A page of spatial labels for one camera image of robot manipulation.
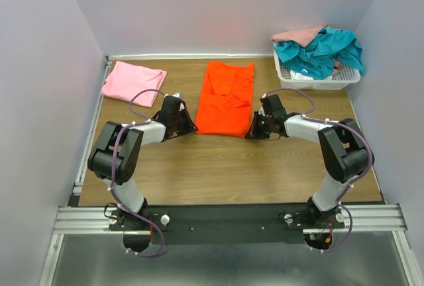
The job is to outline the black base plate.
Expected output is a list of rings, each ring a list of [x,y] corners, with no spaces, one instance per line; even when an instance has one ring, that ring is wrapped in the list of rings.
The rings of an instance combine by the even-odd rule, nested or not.
[[[294,204],[150,205],[148,222],[113,208],[103,214],[112,231],[141,234],[159,245],[301,244],[306,234],[345,227],[340,210],[319,220],[307,218],[307,206]]]

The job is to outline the white plastic basket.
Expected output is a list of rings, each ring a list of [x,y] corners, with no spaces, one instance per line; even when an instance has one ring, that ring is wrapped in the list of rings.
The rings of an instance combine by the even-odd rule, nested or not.
[[[350,84],[358,83],[361,78],[357,69],[342,66],[340,72],[335,76],[330,76],[331,79],[292,79],[290,70],[281,65],[275,50],[273,51],[273,55],[277,75],[282,88],[338,91]]]

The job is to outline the dusty pink t shirt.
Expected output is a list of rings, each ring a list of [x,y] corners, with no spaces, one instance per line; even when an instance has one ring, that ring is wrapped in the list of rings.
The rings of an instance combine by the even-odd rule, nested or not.
[[[313,28],[303,28],[298,30],[291,30],[275,34],[271,37],[274,43],[293,41],[301,47],[306,47],[318,35],[322,28],[328,27],[327,24],[322,24]]]

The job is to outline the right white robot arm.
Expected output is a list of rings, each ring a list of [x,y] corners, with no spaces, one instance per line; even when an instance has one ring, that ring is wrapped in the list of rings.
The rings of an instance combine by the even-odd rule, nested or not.
[[[278,95],[265,94],[261,109],[254,112],[246,139],[268,140],[272,134],[301,138],[320,145],[326,169],[320,188],[308,199],[304,211],[287,216],[318,228],[334,215],[342,197],[364,177],[374,163],[374,154],[353,119],[319,120],[306,114],[288,113]]]

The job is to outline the orange t shirt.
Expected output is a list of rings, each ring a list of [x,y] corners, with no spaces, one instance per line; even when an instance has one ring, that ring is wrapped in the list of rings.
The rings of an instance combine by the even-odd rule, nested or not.
[[[205,70],[195,125],[200,135],[243,138],[250,128],[254,64],[210,61]]]

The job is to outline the teal t shirt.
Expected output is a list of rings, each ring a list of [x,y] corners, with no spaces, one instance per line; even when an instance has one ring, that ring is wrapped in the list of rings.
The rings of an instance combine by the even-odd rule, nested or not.
[[[274,43],[281,65],[289,70],[324,80],[335,75],[339,66],[365,74],[362,47],[356,34],[347,29],[325,27],[305,48],[293,41]]]

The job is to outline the white t shirt in basket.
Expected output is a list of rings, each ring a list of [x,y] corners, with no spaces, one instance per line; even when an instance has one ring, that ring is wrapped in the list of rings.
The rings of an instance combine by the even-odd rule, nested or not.
[[[309,75],[304,75],[302,73],[290,70],[290,77],[292,80],[307,80],[307,81],[313,81],[314,78]]]

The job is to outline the folded pink t shirt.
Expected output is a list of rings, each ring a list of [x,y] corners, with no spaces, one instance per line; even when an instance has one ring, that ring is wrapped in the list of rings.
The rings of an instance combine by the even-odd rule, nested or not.
[[[130,102],[141,91],[133,103],[141,107],[151,108],[159,90],[167,76],[167,71],[136,66],[126,62],[116,61],[111,73],[107,76],[101,89],[104,97]]]

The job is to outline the aluminium frame rail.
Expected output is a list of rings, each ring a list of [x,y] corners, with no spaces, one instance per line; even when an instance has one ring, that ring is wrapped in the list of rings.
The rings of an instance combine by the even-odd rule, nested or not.
[[[291,141],[281,150],[256,149],[239,138],[220,136],[189,137],[188,142],[194,147],[196,161],[212,159],[223,164],[221,172],[207,177],[213,188],[196,187],[195,175],[171,177],[168,189],[149,181],[144,190],[152,194],[154,201],[189,207],[208,202],[237,206],[259,202],[270,206],[273,202],[300,202],[318,186],[313,177],[319,171],[319,160],[313,156],[316,148],[301,140]],[[101,192],[88,171],[87,157],[87,153],[81,156],[68,204],[58,209],[41,285],[112,283],[113,273],[99,261],[101,254],[88,250],[85,243],[78,244],[81,256],[70,258],[74,252],[72,238],[97,242],[119,237],[107,228],[101,214],[101,203],[111,196]],[[240,169],[242,175],[228,178],[225,172],[234,169]],[[346,244],[318,262],[325,271],[326,285],[419,284],[401,207],[384,202],[375,175],[368,175],[359,191],[348,195],[344,217],[351,230]],[[89,256],[97,260],[84,267]]]

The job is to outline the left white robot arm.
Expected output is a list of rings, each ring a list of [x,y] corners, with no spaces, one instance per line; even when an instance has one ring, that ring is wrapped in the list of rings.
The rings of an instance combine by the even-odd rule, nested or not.
[[[195,131],[197,127],[179,93],[166,95],[151,119],[130,124],[109,121],[102,128],[87,167],[118,198],[119,208],[125,212],[124,222],[133,230],[141,229],[148,215],[147,200],[133,177],[140,149]]]

